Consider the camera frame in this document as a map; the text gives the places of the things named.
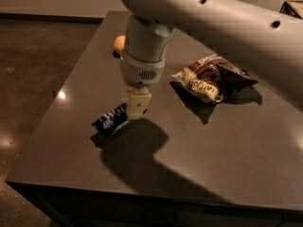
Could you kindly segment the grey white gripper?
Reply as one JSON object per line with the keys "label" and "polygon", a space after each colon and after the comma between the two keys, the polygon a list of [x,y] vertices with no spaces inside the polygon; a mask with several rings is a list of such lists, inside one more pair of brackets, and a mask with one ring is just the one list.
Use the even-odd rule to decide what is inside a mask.
{"label": "grey white gripper", "polygon": [[176,28],[129,16],[120,71],[126,84],[134,87],[128,99],[130,120],[140,119],[148,109],[152,94],[147,87],[160,80],[169,43],[176,33]]}

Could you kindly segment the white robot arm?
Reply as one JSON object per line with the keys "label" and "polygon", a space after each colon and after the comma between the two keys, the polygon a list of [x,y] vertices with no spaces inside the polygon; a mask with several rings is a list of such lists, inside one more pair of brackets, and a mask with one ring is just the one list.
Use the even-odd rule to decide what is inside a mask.
{"label": "white robot arm", "polygon": [[303,21],[237,0],[121,0],[132,13],[121,73],[137,92],[158,82],[179,30],[303,107]]}

